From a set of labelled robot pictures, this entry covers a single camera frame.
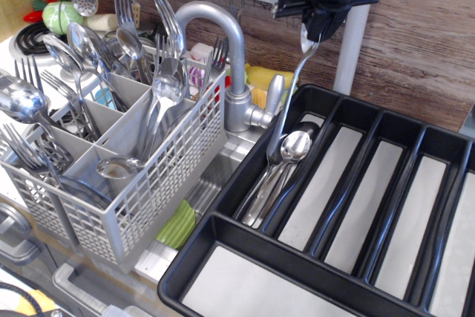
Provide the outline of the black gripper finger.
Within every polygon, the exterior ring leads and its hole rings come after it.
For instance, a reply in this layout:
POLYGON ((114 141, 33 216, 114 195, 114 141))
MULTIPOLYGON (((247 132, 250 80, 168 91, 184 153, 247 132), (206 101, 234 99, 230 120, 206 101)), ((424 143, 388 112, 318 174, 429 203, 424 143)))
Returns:
POLYGON ((321 40, 327 41, 340 28, 350 12, 349 4, 337 4, 334 7, 326 8, 326 23, 321 34, 321 40))
POLYGON ((313 42, 327 40, 327 28, 329 24, 328 7, 312 7, 304 10, 302 23, 307 30, 307 38, 313 42))

